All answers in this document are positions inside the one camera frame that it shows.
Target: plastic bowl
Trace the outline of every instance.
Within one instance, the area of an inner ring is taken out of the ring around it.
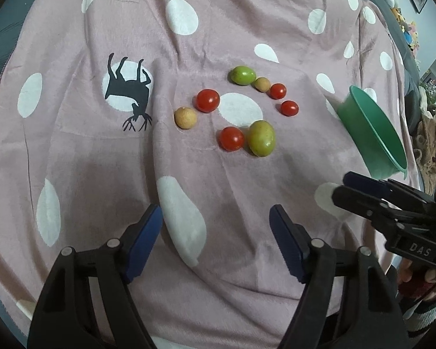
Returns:
[[[402,172],[407,177],[407,157],[402,142],[381,108],[356,86],[350,87],[337,114],[355,142],[370,176],[387,179]]]

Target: round yellow fruit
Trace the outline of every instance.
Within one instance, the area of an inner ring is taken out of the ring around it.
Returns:
[[[262,93],[268,92],[271,87],[270,80],[268,80],[266,77],[259,77],[257,80],[255,80],[253,85],[255,89],[259,90]]]
[[[189,130],[197,123],[197,114],[190,107],[180,107],[174,112],[174,121],[178,127]]]

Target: human hand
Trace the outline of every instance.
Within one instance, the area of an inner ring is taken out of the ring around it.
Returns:
[[[399,285],[402,285],[403,283],[410,282],[412,280],[412,277],[414,275],[414,270],[412,267],[413,262],[408,259],[402,259],[399,265],[398,269],[398,283]],[[423,279],[418,280],[416,285],[410,284],[410,286],[414,288],[418,288],[420,290],[417,290],[420,295],[423,295],[429,288],[431,287],[431,284],[436,283],[436,269],[428,269],[426,272],[424,272],[424,276],[422,276]],[[429,295],[426,296],[423,300],[434,300],[436,299],[436,287],[431,291]]]

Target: metal screw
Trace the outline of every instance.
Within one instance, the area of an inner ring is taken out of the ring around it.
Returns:
[[[321,240],[321,239],[313,239],[313,240],[312,240],[312,245],[313,245],[315,248],[321,248],[322,246],[324,246],[324,241]]]
[[[368,247],[360,247],[360,253],[364,256],[369,256],[371,254],[371,250]]]
[[[119,246],[120,242],[118,239],[110,239],[107,241],[106,244],[108,248],[116,248],[117,246]]]
[[[65,247],[61,250],[61,254],[63,256],[69,256],[72,253],[72,248],[71,247]]]

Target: green tomato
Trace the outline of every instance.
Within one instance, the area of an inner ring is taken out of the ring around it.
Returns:
[[[247,143],[255,156],[265,157],[273,152],[276,145],[275,130],[265,120],[258,120],[249,127]]]
[[[238,65],[231,71],[230,76],[231,80],[238,85],[250,85],[257,78],[255,71],[245,65]]]

